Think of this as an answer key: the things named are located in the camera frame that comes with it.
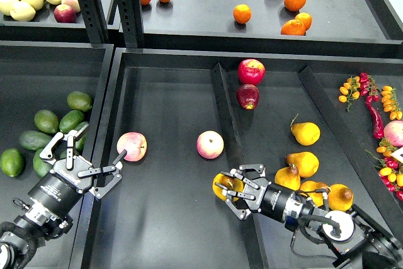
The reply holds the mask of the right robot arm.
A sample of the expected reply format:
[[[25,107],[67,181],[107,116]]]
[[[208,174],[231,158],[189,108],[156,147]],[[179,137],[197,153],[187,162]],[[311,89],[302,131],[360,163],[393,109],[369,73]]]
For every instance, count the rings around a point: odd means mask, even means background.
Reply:
[[[281,222],[293,235],[323,244],[335,268],[402,268],[402,244],[357,205],[330,208],[330,188],[315,189],[324,204],[316,206],[308,191],[292,190],[266,179],[262,164],[245,164],[213,179],[213,192],[245,220],[252,213]]]

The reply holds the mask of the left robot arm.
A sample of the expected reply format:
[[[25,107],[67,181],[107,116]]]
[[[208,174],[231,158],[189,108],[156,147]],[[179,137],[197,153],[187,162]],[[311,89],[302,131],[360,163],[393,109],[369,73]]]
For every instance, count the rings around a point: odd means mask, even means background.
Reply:
[[[1,268],[24,268],[46,241],[69,232],[69,212],[85,193],[101,199],[121,180],[127,150],[111,165],[96,168],[76,153],[76,141],[86,131],[83,126],[67,134],[58,132],[40,153],[41,160],[52,168],[29,191],[30,205],[14,199],[14,205],[25,213],[1,223]]]

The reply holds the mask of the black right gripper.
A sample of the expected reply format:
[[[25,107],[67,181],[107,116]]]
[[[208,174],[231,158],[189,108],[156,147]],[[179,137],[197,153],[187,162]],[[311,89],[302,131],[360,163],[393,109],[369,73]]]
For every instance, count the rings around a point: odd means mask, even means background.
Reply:
[[[242,192],[221,187],[225,204],[240,220],[246,220],[252,213],[259,213],[273,220],[298,219],[302,215],[302,202],[296,200],[293,190],[270,183],[265,177],[263,164],[242,164],[223,175],[237,178],[244,184]]]

